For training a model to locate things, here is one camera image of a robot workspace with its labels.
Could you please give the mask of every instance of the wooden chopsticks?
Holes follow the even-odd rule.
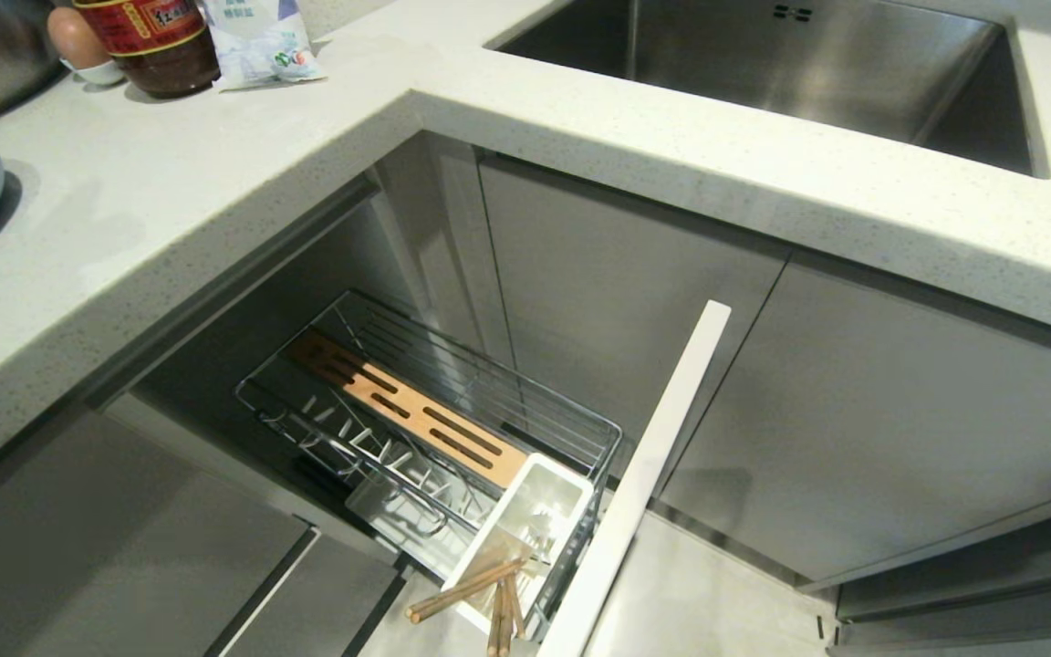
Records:
[[[432,598],[412,604],[405,611],[405,616],[413,624],[439,614],[450,605],[468,598],[489,586],[495,586],[493,591],[493,615],[489,619],[489,641],[486,646],[488,657],[509,657],[510,644],[514,637],[526,634],[526,622],[522,618],[521,600],[517,597],[517,572],[526,564],[526,558],[515,558],[492,567],[480,573],[461,579],[449,591],[441,591]]]

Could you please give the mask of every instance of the white speckled countertop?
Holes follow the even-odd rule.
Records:
[[[420,129],[1051,324],[1051,178],[482,46],[556,0],[397,0],[307,86],[142,103],[71,80],[0,117],[0,446],[154,321]],[[960,11],[959,3],[923,0]],[[1051,5],[1013,26],[1051,176]]]

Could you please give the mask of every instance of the plastic bag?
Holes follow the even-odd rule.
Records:
[[[220,90],[327,78],[314,55],[295,0],[204,0]]]

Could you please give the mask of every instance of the egg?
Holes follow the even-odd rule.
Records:
[[[46,17],[46,33],[59,55],[76,70],[90,69],[111,59],[91,26],[70,7],[56,7]]]

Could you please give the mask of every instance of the stainless steel sink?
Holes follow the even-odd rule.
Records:
[[[501,47],[1034,173],[1004,26],[881,0],[575,0]]]

